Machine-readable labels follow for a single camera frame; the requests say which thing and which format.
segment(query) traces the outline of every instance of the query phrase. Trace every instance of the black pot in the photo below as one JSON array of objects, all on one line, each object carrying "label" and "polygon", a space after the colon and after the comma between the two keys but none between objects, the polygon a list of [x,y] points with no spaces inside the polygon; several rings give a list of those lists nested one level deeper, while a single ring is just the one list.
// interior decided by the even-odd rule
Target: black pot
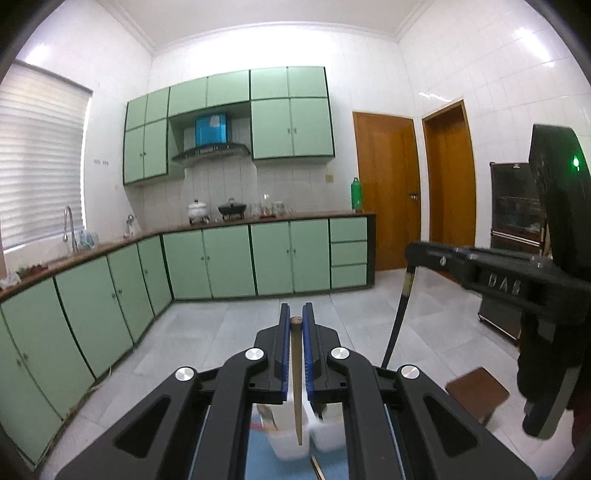
[{"label": "black pot", "polygon": [[228,199],[228,203],[217,207],[219,212],[223,216],[240,215],[244,216],[244,210],[246,210],[246,203],[237,202],[233,198]]}]

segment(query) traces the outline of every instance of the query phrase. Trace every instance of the white tiled wall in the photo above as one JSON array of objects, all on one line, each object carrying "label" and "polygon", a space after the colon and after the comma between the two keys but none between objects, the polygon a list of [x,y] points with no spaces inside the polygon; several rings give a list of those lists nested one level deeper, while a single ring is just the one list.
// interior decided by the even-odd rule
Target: white tiled wall
[{"label": "white tiled wall", "polygon": [[[93,90],[84,172],[87,227],[101,241],[120,238],[127,216],[143,212],[141,193],[123,189],[122,132],[127,101],[146,93],[150,53],[94,0],[66,0],[36,29],[18,58]],[[7,253],[7,266],[66,253],[61,238],[35,242]]]},{"label": "white tiled wall", "polygon": [[[250,158],[228,158],[199,164],[186,171],[184,181],[143,188],[148,229],[187,222],[186,207],[194,197],[210,206],[213,218],[228,197],[254,203],[268,195],[299,212],[350,208],[349,186],[358,175],[352,112],[416,116],[400,48],[390,39],[295,25],[228,31],[157,54],[148,91],[214,73],[288,65],[326,67],[335,159],[254,164]],[[326,183],[327,174],[334,183]]]},{"label": "white tiled wall", "polygon": [[[465,100],[477,246],[490,243],[489,163],[527,161],[533,123],[572,127],[591,159],[591,87],[560,37],[524,0],[435,0],[400,47],[419,117]],[[416,125],[424,164],[422,126]],[[426,199],[425,176],[421,190]]]}]

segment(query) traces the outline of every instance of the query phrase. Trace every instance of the blue mat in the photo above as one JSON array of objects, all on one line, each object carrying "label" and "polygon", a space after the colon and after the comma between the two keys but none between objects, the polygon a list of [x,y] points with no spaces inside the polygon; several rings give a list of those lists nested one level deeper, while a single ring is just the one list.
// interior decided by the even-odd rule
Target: blue mat
[{"label": "blue mat", "polygon": [[[318,460],[326,480],[349,478],[345,448],[323,453],[316,450],[313,442],[310,441],[310,454]],[[267,435],[251,429],[246,455],[245,480],[277,480],[278,478],[317,480],[309,457],[293,462],[282,462],[275,456]]]}]

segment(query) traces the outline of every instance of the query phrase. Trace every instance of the ceiling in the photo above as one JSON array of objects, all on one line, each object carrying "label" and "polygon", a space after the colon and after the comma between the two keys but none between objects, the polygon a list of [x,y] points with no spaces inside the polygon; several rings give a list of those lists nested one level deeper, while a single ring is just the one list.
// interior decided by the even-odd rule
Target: ceiling
[{"label": "ceiling", "polygon": [[220,28],[263,22],[350,25],[399,37],[433,0],[99,0],[151,51]]}]

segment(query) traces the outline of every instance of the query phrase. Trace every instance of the metal bolt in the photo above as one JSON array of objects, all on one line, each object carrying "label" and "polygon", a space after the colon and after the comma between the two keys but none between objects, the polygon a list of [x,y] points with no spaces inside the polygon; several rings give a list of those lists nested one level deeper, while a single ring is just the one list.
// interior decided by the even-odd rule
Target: metal bolt
[{"label": "metal bolt", "polygon": [[349,356],[349,351],[344,346],[338,346],[330,351],[333,358],[337,360],[344,360]]},{"label": "metal bolt", "polygon": [[245,353],[246,358],[252,361],[260,360],[263,355],[265,355],[265,352],[260,348],[249,348]]},{"label": "metal bolt", "polygon": [[419,375],[419,373],[421,373],[421,371],[417,367],[415,367],[414,365],[404,365],[404,367],[402,368],[400,373],[402,374],[402,376],[404,378],[409,378],[409,379],[413,380],[414,378],[418,377],[418,375]]},{"label": "metal bolt", "polygon": [[191,380],[195,376],[195,370],[191,367],[181,367],[175,373],[174,376],[181,382]]}]

